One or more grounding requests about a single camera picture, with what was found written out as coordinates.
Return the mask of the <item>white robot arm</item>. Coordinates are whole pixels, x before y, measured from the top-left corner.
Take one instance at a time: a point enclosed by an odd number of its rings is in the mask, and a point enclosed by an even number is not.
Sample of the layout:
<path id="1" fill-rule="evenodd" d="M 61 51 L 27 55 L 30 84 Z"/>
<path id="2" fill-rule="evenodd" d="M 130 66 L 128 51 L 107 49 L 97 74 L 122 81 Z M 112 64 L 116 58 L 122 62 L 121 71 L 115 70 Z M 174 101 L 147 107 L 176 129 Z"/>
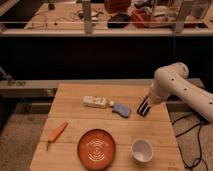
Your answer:
<path id="1" fill-rule="evenodd" d="M 170 95 L 175 95 L 213 123 L 213 94 L 188 82 L 188 75 L 189 70 L 182 62 L 158 68 L 148 93 L 149 106 L 160 104 Z"/>

